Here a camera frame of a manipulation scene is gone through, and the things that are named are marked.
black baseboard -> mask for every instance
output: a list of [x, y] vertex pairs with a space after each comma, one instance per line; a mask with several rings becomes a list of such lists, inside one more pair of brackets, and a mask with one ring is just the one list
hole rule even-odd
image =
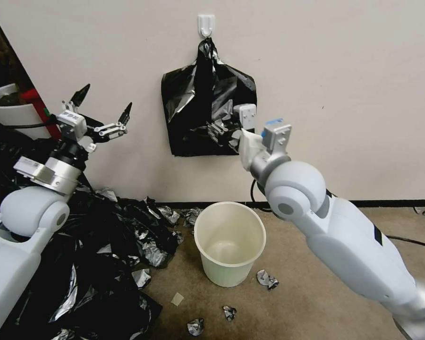
[[[374, 200], [374, 201], [351, 201], [359, 208], [401, 208], [401, 207], [425, 207], [425, 200]], [[174, 209], [206, 208], [216, 202], [157, 202], [157, 205], [168, 205]], [[267, 202], [238, 202], [249, 208], [269, 208]]]

beige carpet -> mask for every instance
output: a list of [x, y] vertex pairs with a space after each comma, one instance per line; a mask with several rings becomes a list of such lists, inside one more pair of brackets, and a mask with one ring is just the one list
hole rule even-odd
[[[386, 235], [425, 242], [425, 217], [411, 208], [367, 208], [363, 212]], [[266, 227], [267, 243], [247, 279], [233, 288], [211, 283], [203, 273], [190, 230], [168, 268], [152, 270], [145, 292], [163, 305], [150, 339], [192, 339], [186, 323], [204, 318], [199, 339], [388, 339], [404, 337], [391, 315], [378, 303], [354, 294], [307, 248], [304, 236], [271, 213], [257, 211]], [[425, 247], [394, 241], [415, 277], [425, 277]], [[280, 285], [268, 291], [255, 273], [266, 269]], [[184, 300], [170, 303], [176, 292]], [[235, 307], [235, 320], [222, 306]]]

white wall hook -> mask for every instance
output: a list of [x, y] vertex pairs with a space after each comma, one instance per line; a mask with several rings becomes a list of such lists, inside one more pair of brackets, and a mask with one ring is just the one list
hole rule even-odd
[[198, 33], [203, 38], [208, 38], [213, 34], [215, 27], [214, 14], [199, 14], [198, 15]]

white wastebasket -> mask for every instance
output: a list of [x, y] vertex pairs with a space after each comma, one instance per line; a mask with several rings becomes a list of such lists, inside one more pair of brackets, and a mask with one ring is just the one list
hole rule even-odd
[[206, 276], [222, 287], [245, 280], [266, 245], [266, 230], [258, 215], [245, 205], [219, 202], [197, 217], [195, 244]]

white flower pot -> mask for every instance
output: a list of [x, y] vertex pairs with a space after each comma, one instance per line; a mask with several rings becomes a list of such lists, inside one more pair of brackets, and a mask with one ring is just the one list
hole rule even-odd
[[[0, 98], [4, 95], [17, 91], [16, 84], [9, 84], [0, 87]], [[41, 118], [32, 104], [16, 106], [0, 106], [0, 123], [3, 125], [28, 125], [41, 124]], [[32, 139], [50, 138], [51, 135], [45, 127], [30, 129], [17, 129]]]

